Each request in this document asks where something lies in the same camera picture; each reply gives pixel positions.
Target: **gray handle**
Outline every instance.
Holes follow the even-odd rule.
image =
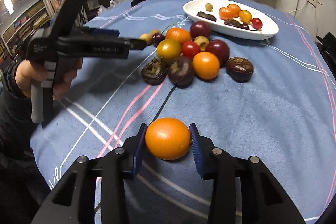
[[[53,115],[53,99],[52,99],[52,88],[53,84],[58,84],[63,81],[64,74],[70,69],[74,68],[77,58],[67,58],[60,57],[56,66],[56,72],[53,79],[47,79],[45,82],[39,82],[33,80],[31,82],[31,120],[33,123],[40,123],[45,120],[45,118],[50,118]],[[50,67],[48,68],[47,62],[44,66],[51,71]],[[43,101],[44,88],[48,88],[49,91],[46,94],[46,100]]]
[[[43,88],[41,82],[35,80],[31,81],[31,120],[43,122]]]

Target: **silver bolt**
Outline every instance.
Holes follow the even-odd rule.
[[[222,153],[222,150],[216,147],[212,150],[212,153],[214,153],[215,155],[220,155]]]
[[[250,157],[250,161],[254,164],[257,164],[260,160],[257,156]]]
[[[125,149],[123,149],[122,147],[117,147],[114,152],[117,154],[117,155],[120,155],[122,153],[125,152]]]
[[[79,156],[79,157],[77,158],[77,161],[78,161],[80,164],[86,162],[86,156]]]

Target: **black sleeve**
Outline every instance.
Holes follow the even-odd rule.
[[[10,65],[4,73],[0,95],[0,152],[13,159],[21,159],[24,151],[30,151],[30,138],[37,128],[31,120],[32,101],[15,83],[17,66]]]

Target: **white plate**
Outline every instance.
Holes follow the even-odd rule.
[[[207,3],[211,3],[213,6],[213,10],[211,12],[206,11],[205,5]],[[252,17],[257,17],[262,21],[262,28],[257,31],[255,30],[252,25],[249,25],[250,30],[244,30],[237,27],[232,27],[228,25],[224,25],[224,20],[219,18],[218,11],[221,7],[227,7],[229,4],[237,4],[239,5],[241,10],[248,10]],[[234,1],[229,0],[192,0],[187,2],[183,6],[183,11],[193,20],[193,21],[204,21],[206,22],[209,27],[220,33],[228,34],[233,37],[245,38],[245,39],[252,39],[252,40],[264,40],[266,38],[271,38],[275,36],[279,32],[278,25],[267,15],[264,13],[249,7],[244,4],[240,4]],[[217,21],[208,20],[202,17],[197,16],[198,12],[204,12],[210,15],[215,16]]]

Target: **person's arm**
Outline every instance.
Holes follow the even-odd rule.
[[[82,67],[80,59],[76,67],[64,75],[64,82],[53,88],[55,100],[63,98],[71,81]],[[29,151],[29,142],[37,125],[31,120],[31,80],[44,81],[47,70],[28,60],[11,64],[3,77],[0,95],[0,152],[13,159],[21,159]]]

